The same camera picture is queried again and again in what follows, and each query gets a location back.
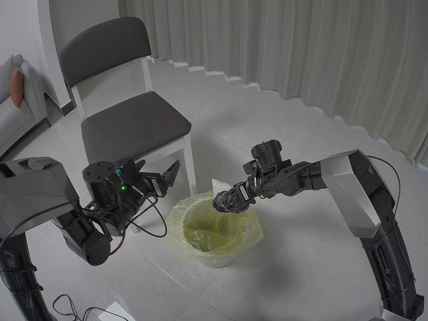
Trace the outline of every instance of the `sofa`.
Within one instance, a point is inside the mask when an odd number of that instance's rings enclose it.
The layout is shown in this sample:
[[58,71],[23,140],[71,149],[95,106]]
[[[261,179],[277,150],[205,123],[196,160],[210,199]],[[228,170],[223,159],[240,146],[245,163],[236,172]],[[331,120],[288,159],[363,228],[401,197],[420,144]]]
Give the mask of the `sofa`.
[[0,104],[0,161],[8,150],[28,131],[46,123],[46,101],[44,91],[34,71],[21,55],[13,57],[13,66],[18,66],[24,79],[24,97],[17,108],[9,96]]

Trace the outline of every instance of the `gray chair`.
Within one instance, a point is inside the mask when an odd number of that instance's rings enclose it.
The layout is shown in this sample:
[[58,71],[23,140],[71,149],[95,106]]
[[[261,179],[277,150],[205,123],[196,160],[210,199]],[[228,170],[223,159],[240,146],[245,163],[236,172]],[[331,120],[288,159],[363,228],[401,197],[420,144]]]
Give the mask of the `gray chair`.
[[[190,194],[196,179],[190,144],[190,122],[151,91],[147,56],[151,55],[146,27],[134,17],[95,25],[73,38],[59,53],[64,80],[72,89],[82,117],[82,137],[89,163],[129,157],[150,163],[183,149]],[[141,58],[147,93],[86,116],[78,93],[82,81]]]
[[21,55],[13,57],[13,65],[21,68],[24,77],[24,98],[17,108],[9,96],[0,104],[0,160],[26,133],[47,120],[44,91],[34,71]]

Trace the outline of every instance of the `crumpled black plastic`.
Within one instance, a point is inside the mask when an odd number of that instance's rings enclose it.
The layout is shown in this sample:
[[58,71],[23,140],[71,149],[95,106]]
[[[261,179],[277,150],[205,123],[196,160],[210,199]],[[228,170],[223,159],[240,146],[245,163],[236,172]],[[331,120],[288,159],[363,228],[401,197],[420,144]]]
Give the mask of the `crumpled black plastic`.
[[248,209],[250,202],[239,200],[236,189],[221,191],[213,200],[213,207],[221,213],[242,213]]

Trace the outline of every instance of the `curtain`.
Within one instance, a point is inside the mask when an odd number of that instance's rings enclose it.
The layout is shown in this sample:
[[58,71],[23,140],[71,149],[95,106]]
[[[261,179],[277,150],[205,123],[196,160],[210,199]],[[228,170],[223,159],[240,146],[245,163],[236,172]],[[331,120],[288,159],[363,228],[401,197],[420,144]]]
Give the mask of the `curtain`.
[[126,4],[153,56],[298,96],[428,164],[428,0]]

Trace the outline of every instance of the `yellow trash bag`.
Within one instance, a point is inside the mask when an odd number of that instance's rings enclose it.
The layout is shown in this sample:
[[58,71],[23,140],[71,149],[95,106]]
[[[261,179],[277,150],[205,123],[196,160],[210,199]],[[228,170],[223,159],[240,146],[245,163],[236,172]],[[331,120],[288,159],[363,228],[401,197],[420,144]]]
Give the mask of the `yellow trash bag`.
[[190,196],[169,213],[168,238],[179,252],[212,268],[228,265],[238,254],[263,239],[254,210],[219,213],[213,192]]

